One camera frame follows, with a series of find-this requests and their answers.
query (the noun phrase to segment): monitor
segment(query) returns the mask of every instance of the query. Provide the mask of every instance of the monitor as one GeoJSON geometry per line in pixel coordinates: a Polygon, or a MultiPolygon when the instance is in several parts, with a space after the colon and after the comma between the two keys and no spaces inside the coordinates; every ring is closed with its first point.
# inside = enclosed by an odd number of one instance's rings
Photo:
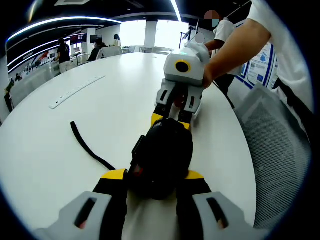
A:
{"type": "Polygon", "coordinates": [[[80,33],[76,35],[70,36],[70,44],[79,44],[79,43],[85,43],[87,41],[87,34],[86,33],[80,33]]]}
{"type": "Polygon", "coordinates": [[[91,35],[90,36],[90,43],[94,44],[97,39],[102,39],[102,35],[91,35]]]}

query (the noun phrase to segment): hand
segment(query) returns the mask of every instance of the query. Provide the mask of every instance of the hand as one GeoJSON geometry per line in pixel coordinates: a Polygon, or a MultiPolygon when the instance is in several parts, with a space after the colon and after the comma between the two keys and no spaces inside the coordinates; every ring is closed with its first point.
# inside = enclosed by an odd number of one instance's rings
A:
{"type": "Polygon", "coordinates": [[[203,75],[202,85],[204,86],[205,89],[207,89],[208,87],[210,87],[213,80],[214,78],[212,76],[210,66],[209,64],[207,64],[204,66],[204,75],[203,75]]]}

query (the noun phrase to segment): white t-shirt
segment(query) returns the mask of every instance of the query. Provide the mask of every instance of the white t-shirt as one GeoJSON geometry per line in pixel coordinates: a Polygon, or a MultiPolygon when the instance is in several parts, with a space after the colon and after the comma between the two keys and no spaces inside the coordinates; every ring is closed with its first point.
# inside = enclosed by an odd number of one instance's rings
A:
{"type": "MultiPolygon", "coordinates": [[[[309,70],[288,28],[268,4],[261,0],[252,0],[247,18],[263,25],[271,33],[270,42],[274,44],[278,60],[277,75],[279,79],[290,87],[294,94],[314,113],[314,98],[309,70]]],[[[274,92],[287,105],[282,90],[278,88],[274,92]]]]}
{"type": "MultiPolygon", "coordinates": [[[[226,17],[221,20],[218,26],[213,30],[215,35],[214,40],[220,40],[226,42],[233,31],[236,29],[236,26],[230,22],[226,17]]],[[[213,50],[211,58],[219,52],[219,49],[213,50]]],[[[241,74],[242,66],[238,66],[235,69],[232,69],[228,74],[238,76],[241,74]]]]}
{"type": "Polygon", "coordinates": [[[114,40],[114,46],[115,46],[115,47],[121,47],[121,41],[118,40],[118,39],[115,39],[115,40],[114,40]]]}

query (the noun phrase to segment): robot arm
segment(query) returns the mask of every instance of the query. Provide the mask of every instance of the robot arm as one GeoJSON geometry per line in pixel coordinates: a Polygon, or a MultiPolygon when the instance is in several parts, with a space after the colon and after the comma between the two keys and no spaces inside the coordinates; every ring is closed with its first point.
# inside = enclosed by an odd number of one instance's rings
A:
{"type": "Polygon", "coordinates": [[[167,56],[164,65],[165,79],[157,93],[156,107],[151,118],[151,125],[156,120],[168,118],[171,106],[179,94],[186,100],[179,113],[178,122],[189,130],[191,120],[198,115],[201,96],[204,90],[204,66],[209,63],[209,51],[204,44],[188,42],[180,50],[167,56]]]}

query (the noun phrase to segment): window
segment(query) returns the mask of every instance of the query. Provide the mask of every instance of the window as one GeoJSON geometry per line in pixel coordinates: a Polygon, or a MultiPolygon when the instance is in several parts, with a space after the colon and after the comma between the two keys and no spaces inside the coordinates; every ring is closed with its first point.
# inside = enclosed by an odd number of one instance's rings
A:
{"type": "Polygon", "coordinates": [[[121,46],[144,46],[146,24],[146,20],[123,22],[120,26],[121,46]]]}
{"type": "Polygon", "coordinates": [[[178,49],[181,33],[189,31],[189,23],[179,21],[158,20],[155,33],[155,47],[178,49]]]}

